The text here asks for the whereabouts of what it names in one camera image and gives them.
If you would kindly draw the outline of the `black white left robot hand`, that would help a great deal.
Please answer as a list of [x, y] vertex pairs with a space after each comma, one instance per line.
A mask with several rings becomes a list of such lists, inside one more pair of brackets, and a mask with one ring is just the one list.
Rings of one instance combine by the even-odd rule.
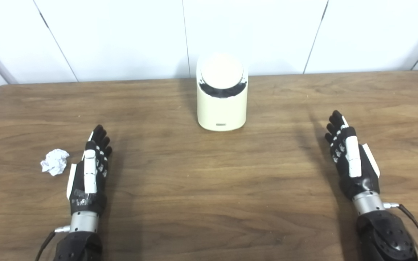
[[107, 205], [106, 180], [112, 148], [106, 129], [97, 125], [91, 132], [82, 159], [71, 164], [66, 196], [71, 214], [91, 211], [102, 215]]

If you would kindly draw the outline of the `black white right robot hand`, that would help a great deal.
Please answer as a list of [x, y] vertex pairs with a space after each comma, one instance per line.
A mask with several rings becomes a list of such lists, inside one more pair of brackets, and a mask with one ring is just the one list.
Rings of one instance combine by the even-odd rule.
[[359, 143], [355, 129], [337, 110], [329, 117], [325, 139], [348, 199], [366, 191], [380, 193], [380, 170], [368, 144]]

